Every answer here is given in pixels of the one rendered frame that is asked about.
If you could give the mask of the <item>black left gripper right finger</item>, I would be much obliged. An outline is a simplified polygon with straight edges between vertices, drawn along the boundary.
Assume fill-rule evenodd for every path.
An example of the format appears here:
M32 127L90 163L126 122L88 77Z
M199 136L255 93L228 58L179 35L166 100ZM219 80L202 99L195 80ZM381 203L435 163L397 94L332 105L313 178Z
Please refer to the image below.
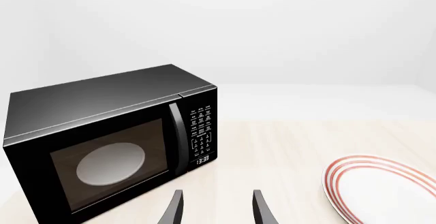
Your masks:
M255 224L278 224L278 221L270 211L262 192L258 189L253 191L252 208Z

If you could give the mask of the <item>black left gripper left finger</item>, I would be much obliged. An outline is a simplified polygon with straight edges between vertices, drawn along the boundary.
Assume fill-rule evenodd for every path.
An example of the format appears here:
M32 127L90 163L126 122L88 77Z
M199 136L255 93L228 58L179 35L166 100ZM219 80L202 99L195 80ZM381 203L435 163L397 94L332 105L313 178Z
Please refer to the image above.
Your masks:
M166 211L160 218L157 224L181 224L183 217L183 191L178 189L174 191L174 195L166 208Z

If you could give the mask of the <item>white plate with red rings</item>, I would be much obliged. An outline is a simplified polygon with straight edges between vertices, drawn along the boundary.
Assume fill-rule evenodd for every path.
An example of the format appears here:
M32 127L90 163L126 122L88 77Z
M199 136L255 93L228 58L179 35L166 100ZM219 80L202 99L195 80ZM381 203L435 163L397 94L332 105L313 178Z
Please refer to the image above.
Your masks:
M324 193L347 224L436 224L436 174L375 155L348 155L322 172Z

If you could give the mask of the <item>black microwave oven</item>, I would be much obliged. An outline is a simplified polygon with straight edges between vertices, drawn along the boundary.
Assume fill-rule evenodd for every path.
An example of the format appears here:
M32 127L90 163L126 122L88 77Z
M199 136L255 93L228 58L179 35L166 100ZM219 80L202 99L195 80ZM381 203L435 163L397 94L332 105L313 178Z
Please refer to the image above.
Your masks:
M38 224L82 224L217 158L217 87L168 64L17 91L3 149Z

